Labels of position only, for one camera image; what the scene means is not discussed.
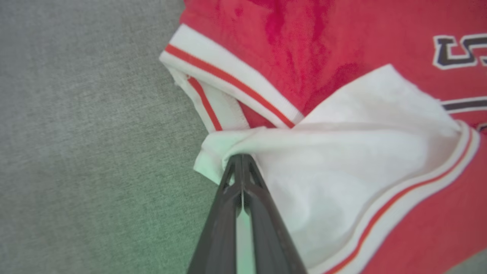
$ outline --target white fabric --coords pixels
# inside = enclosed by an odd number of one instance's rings
[[[203,121],[208,132],[215,132],[215,126],[205,109],[202,99],[197,91],[187,81],[188,75],[183,72],[173,69],[168,66],[168,70],[171,73],[176,85],[180,86],[186,94],[193,101],[194,107]],[[203,92],[211,105],[218,121],[223,130],[243,130],[248,129],[249,125],[245,118],[242,109],[239,106],[237,100],[230,95],[220,92],[213,86],[208,85],[200,80],[198,83],[201,85]]]
[[[438,101],[387,65],[342,87],[291,130],[210,134],[194,169],[219,183],[231,155],[253,155],[310,269],[345,245],[388,189],[454,162],[461,132]]]

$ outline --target red jersey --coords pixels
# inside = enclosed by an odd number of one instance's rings
[[[292,128],[340,87],[389,63],[454,118],[486,128],[484,0],[186,4],[160,59],[210,132]],[[441,273],[487,247],[486,142],[455,183],[395,226],[364,273]],[[346,269],[360,247],[353,252],[327,273]]]

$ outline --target gray couch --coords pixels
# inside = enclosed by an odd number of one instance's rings
[[[183,8],[0,1],[0,273],[184,273],[216,186],[191,169],[206,130],[157,59]]]

